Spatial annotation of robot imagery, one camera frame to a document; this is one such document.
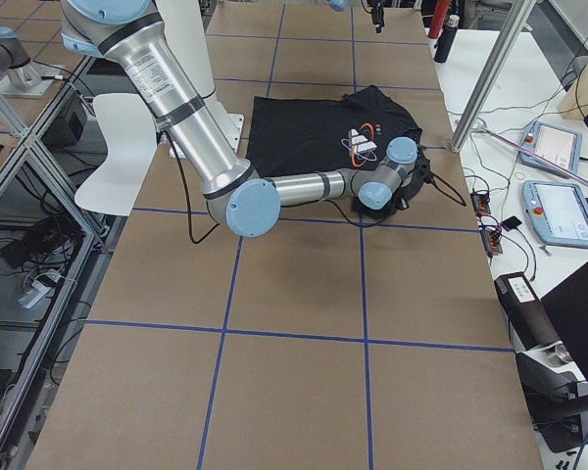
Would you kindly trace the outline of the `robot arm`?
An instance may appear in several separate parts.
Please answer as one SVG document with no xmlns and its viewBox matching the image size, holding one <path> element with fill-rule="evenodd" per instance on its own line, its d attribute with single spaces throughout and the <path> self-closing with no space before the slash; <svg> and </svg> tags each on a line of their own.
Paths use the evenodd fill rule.
<svg viewBox="0 0 588 470">
<path fill-rule="evenodd" d="M 360 4 L 364 11 L 370 15 L 373 26 L 376 29 L 383 29 L 385 27 L 385 2 L 383 0 L 366 0 L 361 1 Z M 350 5 L 350 2 L 347 0 L 328 0 L 328 5 L 332 10 L 341 12 Z"/>
<path fill-rule="evenodd" d="M 263 179 L 229 144 L 204 99 L 165 38 L 165 23 L 151 1 L 64 1 L 67 49 L 99 55 L 122 66 L 156 122 L 202 180 L 210 217 L 243 237 L 270 231 L 282 208 L 356 196 L 382 209 L 408 186 L 417 144 L 396 137 L 374 170 L 335 171 Z"/>
</svg>

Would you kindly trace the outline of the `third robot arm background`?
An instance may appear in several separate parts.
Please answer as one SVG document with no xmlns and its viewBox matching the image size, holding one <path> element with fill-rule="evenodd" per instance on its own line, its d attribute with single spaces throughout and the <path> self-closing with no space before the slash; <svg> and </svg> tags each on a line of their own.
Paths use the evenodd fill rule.
<svg viewBox="0 0 588 470">
<path fill-rule="evenodd" d="M 0 93 L 5 97 L 40 99 L 50 86 L 44 67 L 33 62 L 17 35 L 0 26 Z"/>
</svg>

